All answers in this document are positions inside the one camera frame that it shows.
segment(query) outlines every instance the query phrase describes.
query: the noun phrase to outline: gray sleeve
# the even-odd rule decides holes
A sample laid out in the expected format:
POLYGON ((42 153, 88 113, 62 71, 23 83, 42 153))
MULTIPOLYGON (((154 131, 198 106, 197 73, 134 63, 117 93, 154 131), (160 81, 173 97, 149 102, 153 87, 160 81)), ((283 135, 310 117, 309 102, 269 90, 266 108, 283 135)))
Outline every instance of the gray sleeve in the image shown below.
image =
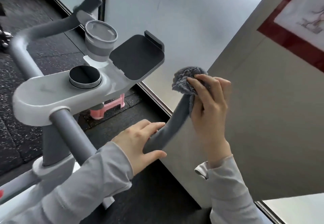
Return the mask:
POLYGON ((128 190, 132 178, 127 156, 118 145, 109 142, 36 206, 4 223, 79 223, 104 198, 128 190))
POLYGON ((263 224, 233 156, 225 158, 218 168, 209 169, 205 162, 195 171, 207 180, 213 224, 263 224))

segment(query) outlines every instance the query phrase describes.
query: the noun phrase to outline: microfiber cloth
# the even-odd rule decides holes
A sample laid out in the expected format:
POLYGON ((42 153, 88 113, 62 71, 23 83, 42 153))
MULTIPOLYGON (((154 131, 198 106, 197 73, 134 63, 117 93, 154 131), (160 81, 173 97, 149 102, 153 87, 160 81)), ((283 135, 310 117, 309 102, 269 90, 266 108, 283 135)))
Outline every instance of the microfiber cloth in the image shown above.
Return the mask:
POLYGON ((172 90, 178 91, 182 94, 188 94, 190 96, 190 103, 189 103, 189 114, 192 112, 193 102, 195 95, 197 95, 196 90, 193 86, 187 81, 188 77, 195 78, 195 74, 208 74, 205 70, 200 67, 195 66, 188 66, 178 70, 174 74, 173 83, 172 83, 172 90))

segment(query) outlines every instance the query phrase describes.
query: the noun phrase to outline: poster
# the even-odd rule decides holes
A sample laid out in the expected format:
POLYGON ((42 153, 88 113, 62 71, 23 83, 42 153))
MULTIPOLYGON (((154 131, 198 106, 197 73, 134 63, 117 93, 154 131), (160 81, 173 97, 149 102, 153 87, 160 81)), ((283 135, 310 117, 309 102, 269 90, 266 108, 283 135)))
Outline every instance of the poster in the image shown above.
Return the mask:
POLYGON ((324 72, 324 0, 283 0, 258 31, 324 72))

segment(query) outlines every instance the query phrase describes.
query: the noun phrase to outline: pink stool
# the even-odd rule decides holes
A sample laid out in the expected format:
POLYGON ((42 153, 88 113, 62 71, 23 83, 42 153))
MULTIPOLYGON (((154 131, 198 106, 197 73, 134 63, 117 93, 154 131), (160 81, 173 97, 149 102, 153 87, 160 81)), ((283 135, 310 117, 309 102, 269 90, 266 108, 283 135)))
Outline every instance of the pink stool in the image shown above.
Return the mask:
POLYGON ((94 119, 94 120, 100 120, 103 119, 105 112, 111 108, 114 108, 117 105, 120 105, 120 108, 123 108, 125 106, 125 102, 124 102, 124 97, 125 94, 120 95, 120 97, 110 103, 107 103, 103 106, 103 108, 101 108, 100 110, 94 111, 94 110, 90 110, 90 116, 94 119))

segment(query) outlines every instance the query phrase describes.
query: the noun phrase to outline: red picture frame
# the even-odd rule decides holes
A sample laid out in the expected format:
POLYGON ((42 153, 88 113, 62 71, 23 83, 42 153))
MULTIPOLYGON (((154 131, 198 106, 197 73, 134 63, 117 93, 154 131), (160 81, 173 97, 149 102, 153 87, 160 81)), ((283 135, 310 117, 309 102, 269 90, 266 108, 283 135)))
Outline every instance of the red picture frame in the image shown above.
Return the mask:
POLYGON ((324 72, 324 52, 274 22, 291 0, 283 0, 258 28, 258 31, 312 66, 324 72))

